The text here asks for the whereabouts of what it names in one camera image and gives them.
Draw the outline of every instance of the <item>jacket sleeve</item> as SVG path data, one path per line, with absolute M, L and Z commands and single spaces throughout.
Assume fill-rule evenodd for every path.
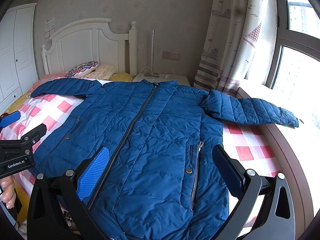
M 105 93 L 105 90 L 97 80 L 90 81 L 79 78 L 61 78 L 42 84 L 32 92 L 31 97 L 34 98 L 43 94 L 81 97 L 103 93 Z
M 216 90 L 210 90 L 200 106 L 207 115 L 240 124 L 276 123 L 299 127 L 294 114 L 258 98 L 233 98 Z

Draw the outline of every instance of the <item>pocket zipper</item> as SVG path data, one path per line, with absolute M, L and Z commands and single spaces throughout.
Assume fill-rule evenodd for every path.
M 80 124 L 79 121 L 80 121 L 80 117 L 78 116 L 78 117 L 76 118 L 76 121 L 75 121 L 73 127 L 72 127 L 71 130 L 67 133 L 67 135 L 73 133 L 73 132 L 78 128 L 78 126 L 79 126 L 79 124 Z
M 196 173 L 195 173 L 195 178 L 193 179 L 193 186 L 192 186 L 192 191 L 191 191 L 191 210 L 193 210 L 194 205 L 195 205 L 195 198 L 196 198 L 196 190 L 197 190 L 197 185 L 198 185 L 198 176 L 199 176 L 199 152 L 201 150 L 201 147 L 203 146 L 203 142 L 200 142 L 198 144 L 198 152 L 197 152 L 197 163 L 196 163 Z
M 63 138 L 58 142 L 58 144 L 57 144 L 57 145 L 54 147 L 54 149 L 49 153 L 49 155 L 50 155 L 55 149 L 57 149 L 57 147 L 60 145 L 60 143 L 62 142 L 62 140 L 63 140 L 63 139 L 66 139 L 66 137 L 71 133 L 71 131 L 74 130 L 73 128 L 76 126 L 76 124 L 77 124 L 77 122 L 78 122 L 79 120 L 80 120 L 80 117 L 78 116 L 78 117 L 76 118 L 76 121 L 75 121 L 75 123 L 73 124 L 71 130 L 69 130 L 69 131 L 63 136 Z

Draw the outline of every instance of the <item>patterned curtain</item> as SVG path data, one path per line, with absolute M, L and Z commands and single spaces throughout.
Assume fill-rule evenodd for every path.
M 194 87 L 235 95 L 252 61 L 268 0 L 213 0 Z

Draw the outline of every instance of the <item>white wooden headboard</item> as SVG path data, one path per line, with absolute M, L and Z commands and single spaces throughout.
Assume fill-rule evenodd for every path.
M 87 18 L 72 22 L 57 30 L 50 39 L 51 48 L 42 45 L 46 74 L 67 72 L 77 65 L 98 61 L 125 71 L 125 41 L 129 40 L 130 75 L 137 74 L 137 22 L 131 22 L 129 33 L 115 34 L 109 28 L 110 18 Z

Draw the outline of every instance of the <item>screw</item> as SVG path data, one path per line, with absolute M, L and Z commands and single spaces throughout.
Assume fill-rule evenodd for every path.
M 279 178 L 279 179 L 284 179 L 284 178 L 285 178 L 285 175 L 280 172 L 280 173 L 278 173 L 278 178 Z
M 43 179 L 43 177 L 44 177 L 43 173 L 39 173 L 39 174 L 37 175 L 37 179 Z
M 247 174 L 249 175 L 249 176 L 254 176 L 254 175 L 256 175 L 256 172 L 254 171 L 254 170 L 247 170 Z
M 73 170 L 67 170 L 67 171 L 66 171 L 66 175 L 67 175 L 68 177 L 72 176 L 73 174 L 74 174 L 74 171 L 73 171 Z

